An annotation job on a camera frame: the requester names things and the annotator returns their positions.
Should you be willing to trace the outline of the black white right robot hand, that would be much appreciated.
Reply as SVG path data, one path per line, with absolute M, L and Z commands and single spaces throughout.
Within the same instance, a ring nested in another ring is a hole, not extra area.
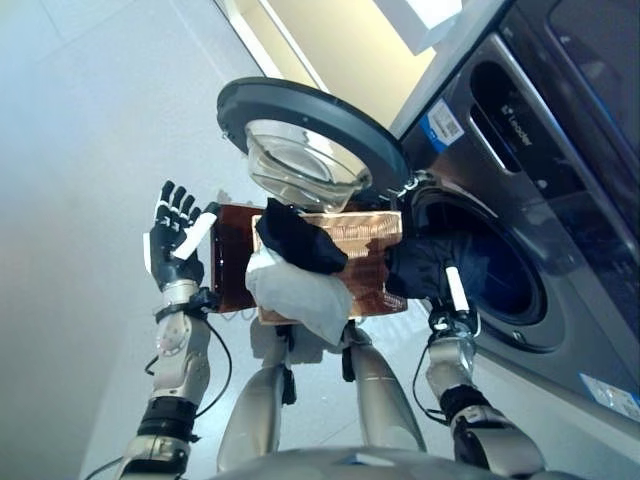
M 479 312 L 467 298 L 458 268 L 446 266 L 444 273 L 447 294 L 432 304 L 428 318 L 429 345 L 448 338 L 474 339 L 481 332 Z

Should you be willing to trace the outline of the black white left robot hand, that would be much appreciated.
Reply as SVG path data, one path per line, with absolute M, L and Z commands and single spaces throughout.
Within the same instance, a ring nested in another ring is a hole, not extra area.
M 164 183 L 155 205 L 153 225 L 143 235 L 145 269 L 160 291 L 180 280 L 201 284 L 204 266 L 197 250 L 220 209 L 217 202 L 200 209 L 183 186 L 170 180 Z

